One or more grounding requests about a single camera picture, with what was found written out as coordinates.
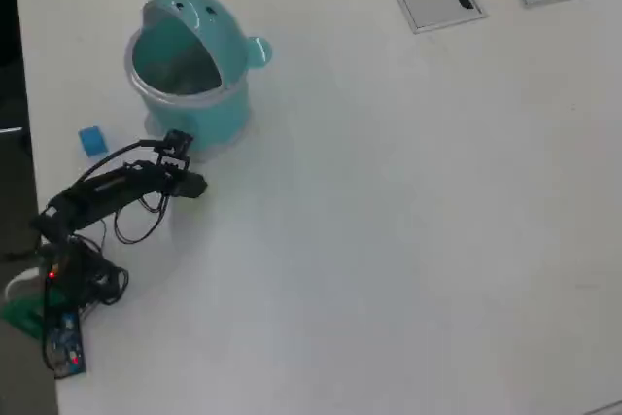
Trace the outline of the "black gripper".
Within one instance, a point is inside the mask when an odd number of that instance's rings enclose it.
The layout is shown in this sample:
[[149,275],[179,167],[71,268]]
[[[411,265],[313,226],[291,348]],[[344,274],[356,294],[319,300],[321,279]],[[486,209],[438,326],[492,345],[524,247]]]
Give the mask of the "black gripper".
[[[200,197],[208,184],[201,174],[189,173],[190,158],[188,156],[159,154],[156,165],[165,172],[169,195],[172,197]],[[187,178],[187,187],[182,186]]]

